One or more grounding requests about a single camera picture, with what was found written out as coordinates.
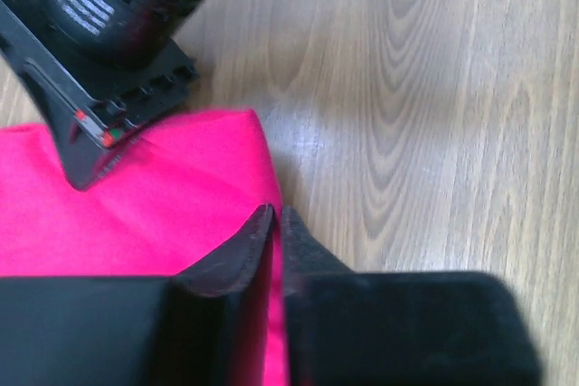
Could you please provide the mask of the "pink red t-shirt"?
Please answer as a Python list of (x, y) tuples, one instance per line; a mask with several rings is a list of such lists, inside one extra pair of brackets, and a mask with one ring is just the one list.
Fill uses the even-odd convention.
[[(160, 385), (157, 335), (176, 275), (281, 195), (252, 111), (170, 118), (86, 192), (46, 127), (1, 132), (1, 382)], [(273, 223), (252, 378), (288, 383), (280, 231)]]

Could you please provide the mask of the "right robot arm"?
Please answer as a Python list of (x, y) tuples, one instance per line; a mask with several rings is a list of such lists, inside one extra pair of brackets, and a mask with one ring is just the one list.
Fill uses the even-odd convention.
[(278, 199), (297, 131), (355, 96), (371, 0), (1, 0), (40, 121), (1, 127), (1, 205)]

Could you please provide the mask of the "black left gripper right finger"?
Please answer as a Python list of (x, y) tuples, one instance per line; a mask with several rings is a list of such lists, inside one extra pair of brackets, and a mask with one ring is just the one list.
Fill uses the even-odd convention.
[(299, 385), (299, 278), (350, 274), (353, 270), (311, 235), (293, 207), (282, 208), (280, 228), (289, 385)]

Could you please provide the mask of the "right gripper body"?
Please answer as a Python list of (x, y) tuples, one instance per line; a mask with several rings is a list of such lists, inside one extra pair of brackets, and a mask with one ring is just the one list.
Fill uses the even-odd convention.
[(111, 149), (184, 102), (196, 76), (174, 42), (147, 66), (124, 71), (82, 56), (46, 19), (7, 4), (1, 5), (1, 53), (59, 150)]

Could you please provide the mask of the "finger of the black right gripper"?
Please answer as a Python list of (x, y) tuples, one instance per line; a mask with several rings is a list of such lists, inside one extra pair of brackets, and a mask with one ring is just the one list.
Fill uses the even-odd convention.
[(17, 74), (48, 125), (66, 180), (88, 189), (118, 161), (140, 130), (134, 76), (76, 61), (69, 68), (55, 60), (24, 60)]

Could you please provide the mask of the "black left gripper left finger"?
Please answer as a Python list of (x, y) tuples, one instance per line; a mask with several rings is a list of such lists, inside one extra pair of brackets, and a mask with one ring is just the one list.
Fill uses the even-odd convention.
[(265, 325), (274, 208), (262, 204), (221, 246), (171, 279), (157, 335), (160, 385), (252, 378)]

